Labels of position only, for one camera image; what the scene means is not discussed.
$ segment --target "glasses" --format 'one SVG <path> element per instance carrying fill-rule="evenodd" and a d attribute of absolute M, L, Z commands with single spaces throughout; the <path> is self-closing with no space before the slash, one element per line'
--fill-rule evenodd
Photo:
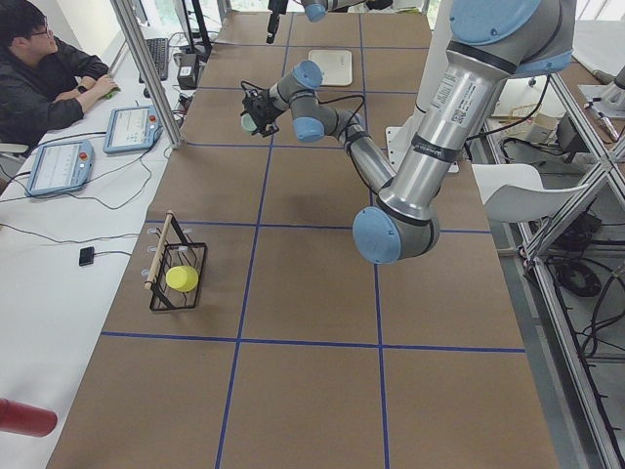
<path fill-rule="evenodd" d="M 46 36 L 48 36 L 50 39 L 52 39 L 54 37 L 54 33 L 52 32 L 52 29 L 50 29 L 50 27 L 48 27 L 48 24 L 45 24 L 46 26 L 46 30 L 43 32 L 33 32 L 30 34 L 30 36 L 43 36 L 44 34 Z"/>

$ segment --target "white tray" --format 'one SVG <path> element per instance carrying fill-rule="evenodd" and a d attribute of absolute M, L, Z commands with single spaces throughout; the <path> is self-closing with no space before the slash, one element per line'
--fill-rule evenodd
<path fill-rule="evenodd" d="M 349 86 L 352 84 L 352 53 L 350 51 L 309 51 L 323 73 L 322 86 Z"/>

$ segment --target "computer monitor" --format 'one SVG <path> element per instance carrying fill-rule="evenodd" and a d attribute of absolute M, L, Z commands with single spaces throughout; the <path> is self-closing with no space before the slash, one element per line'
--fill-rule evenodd
<path fill-rule="evenodd" d="M 188 8 L 187 0 L 175 0 L 174 8 L 176 10 L 176 16 L 178 17 L 180 26 L 183 29 L 185 38 L 187 39 L 187 52 L 196 54 L 201 61 L 207 62 L 211 52 L 213 51 L 213 46 L 210 38 L 208 37 L 202 7 L 199 4 L 199 0 L 190 0 L 190 2 L 191 10 Z M 197 22 L 197 29 L 199 32 L 199 40 L 197 42 L 193 37 L 193 28 L 191 27 L 189 17 L 190 15 L 193 15 L 195 17 L 195 21 Z"/>

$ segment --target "red cylinder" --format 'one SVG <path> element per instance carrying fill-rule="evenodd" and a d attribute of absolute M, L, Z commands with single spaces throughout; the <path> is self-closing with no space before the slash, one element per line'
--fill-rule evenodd
<path fill-rule="evenodd" d="M 45 437 L 57 426 L 51 410 L 0 399 L 0 431 Z"/>

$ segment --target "white desk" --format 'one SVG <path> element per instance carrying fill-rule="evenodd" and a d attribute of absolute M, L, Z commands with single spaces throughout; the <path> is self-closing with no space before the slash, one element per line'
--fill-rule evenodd
<path fill-rule="evenodd" d="M 173 106 L 179 92 L 177 69 L 170 61 L 169 79 L 163 85 Z M 126 50 L 114 77 L 121 92 L 103 100 L 85 118 L 62 131 L 50 132 L 43 141 L 82 132 L 106 130 L 110 111 L 118 107 L 146 105 L 144 85 Z M 91 138 L 96 152 L 91 178 L 136 159 L 141 153 L 106 156 L 104 138 Z M 152 172 L 142 193 L 118 210 L 106 209 L 94 200 L 61 196 L 49 200 L 21 199 L 0 202 L 0 223 L 47 235 L 54 239 L 89 239 L 136 234 L 161 179 L 169 148 L 166 135 L 144 157 Z M 32 157 L 22 171 L 32 166 Z M 121 171 L 89 183 L 79 196 L 92 196 L 117 206 L 144 183 L 147 171 L 139 161 Z M 11 183 L 0 200 L 23 196 L 23 188 Z M 80 380 L 98 340 L 129 257 L 96 256 L 91 266 L 78 266 L 81 247 L 96 252 L 132 252 L 135 236 L 97 240 L 84 244 L 55 244 L 41 237 L 0 228 L 0 397 L 55 411 L 59 424 L 43 438 L 0 432 L 3 469 L 44 468 L 57 443 Z"/>

